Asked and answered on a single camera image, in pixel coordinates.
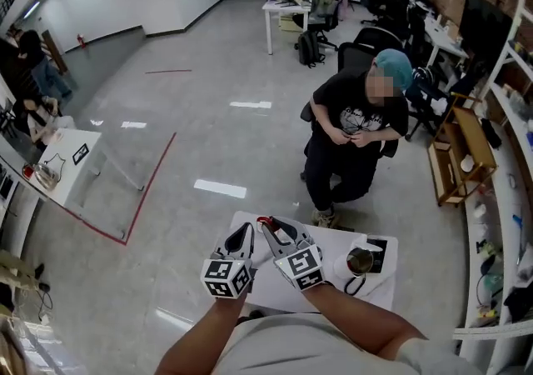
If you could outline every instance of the man in black t-shirt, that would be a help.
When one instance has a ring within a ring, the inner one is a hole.
[[[67,97],[72,93],[67,84],[63,81],[57,70],[50,65],[46,55],[41,48],[41,38],[35,30],[24,32],[17,30],[15,40],[18,43],[20,54],[18,57],[26,61],[27,67],[32,72],[33,80],[39,87],[41,94],[45,97],[53,98],[52,89],[48,81],[56,85],[61,96]]]
[[[349,202],[368,192],[381,142],[407,133],[408,108],[402,90],[411,85],[411,63],[394,49],[378,54],[368,72],[344,69],[313,94],[316,124],[309,142],[306,184],[316,210],[312,221],[330,228],[337,216],[333,203]],[[330,189],[333,173],[341,183]]]

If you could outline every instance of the red floor marking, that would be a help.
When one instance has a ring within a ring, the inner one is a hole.
[[[159,167],[161,166],[161,163],[162,163],[163,159],[167,155],[168,148],[170,148],[170,146],[172,145],[172,142],[174,141],[175,137],[176,137],[176,133],[173,133],[172,137],[170,138],[170,141],[168,142],[167,146],[165,147],[165,151],[161,155],[161,158],[159,159],[159,162],[157,163],[157,166],[156,166],[156,168],[153,171],[152,176],[150,177],[150,181],[148,181],[146,189],[144,190],[144,193],[143,193],[143,195],[141,197],[141,202],[139,203],[139,207],[135,211],[135,216],[133,217],[132,225],[130,226],[129,231],[127,232],[126,243],[125,243],[126,245],[127,245],[127,242],[130,240],[130,236],[132,235],[132,230],[133,230],[133,227],[135,226],[135,223],[137,222],[137,218],[139,216],[139,213],[141,211],[142,205],[144,203],[144,199],[146,198],[148,192],[150,191],[150,187],[152,186],[152,183],[153,183],[153,178],[156,177],[156,173],[159,170]]]
[[[107,234],[106,232],[103,232],[102,230],[94,227],[93,225],[91,225],[90,223],[88,223],[87,221],[81,219],[78,215],[76,215],[74,212],[71,212],[69,211],[68,209],[66,209],[65,207],[57,204],[60,208],[64,209],[65,211],[67,211],[68,213],[70,213],[73,217],[75,217],[77,220],[81,221],[82,223],[84,223],[88,228],[90,228],[91,230],[93,230],[94,232],[98,233],[98,234],[102,234],[105,238],[110,238],[111,240],[113,240],[114,242],[117,242],[117,243],[120,243],[121,245],[123,246],[126,246],[127,245],[127,242],[129,241],[130,239],[130,236],[132,235],[132,230],[133,230],[133,227],[135,226],[135,223],[137,222],[137,218],[139,216],[139,213],[141,212],[141,208],[142,208],[142,205],[144,203],[144,200],[146,199],[146,196],[148,195],[148,192],[150,191],[150,187],[152,186],[152,183],[153,183],[153,178],[156,176],[157,174],[157,171],[159,170],[159,167],[161,166],[161,163],[163,161],[163,158],[165,158],[165,156],[167,155],[167,152],[168,152],[168,149],[170,148],[170,146],[172,145],[172,142],[174,141],[174,138],[176,137],[176,133],[173,133],[172,134],[172,137],[170,138],[170,141],[168,142],[167,146],[165,147],[165,151],[163,152],[163,154],[161,155],[161,158],[159,159],[159,162],[157,163],[156,165],[156,168],[154,169],[153,171],[153,174],[152,176],[150,177],[150,180],[148,181],[148,184],[145,186],[144,188],[144,193],[142,194],[142,197],[141,197],[141,201],[139,202],[139,206],[137,207],[137,210],[135,211],[135,216],[133,217],[133,220],[132,220],[132,225],[130,226],[129,230],[127,231],[127,237],[126,237],[126,242],[124,242],[123,240],[119,239],[119,238],[116,238],[110,234]]]
[[[192,70],[161,70],[160,72],[145,72],[145,74],[154,74],[154,73],[189,73]]]

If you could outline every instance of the backpack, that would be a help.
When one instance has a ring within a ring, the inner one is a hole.
[[[318,38],[315,32],[303,32],[298,38],[297,48],[300,64],[313,68],[316,67],[316,63],[324,63],[326,55],[321,54],[318,50]]]

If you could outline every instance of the black pants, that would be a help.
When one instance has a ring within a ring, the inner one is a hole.
[[[372,184],[380,142],[371,142],[358,148],[349,142],[336,145],[320,127],[315,128],[307,148],[306,185],[315,208],[326,211],[332,203],[357,200]],[[330,178],[335,173],[341,183],[330,189]]]

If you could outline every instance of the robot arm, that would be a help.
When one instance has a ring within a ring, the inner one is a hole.
[[[285,217],[259,217],[257,221],[274,254],[274,265],[294,288],[304,291],[326,281],[320,249],[302,223]],[[281,241],[281,231],[290,242]]]

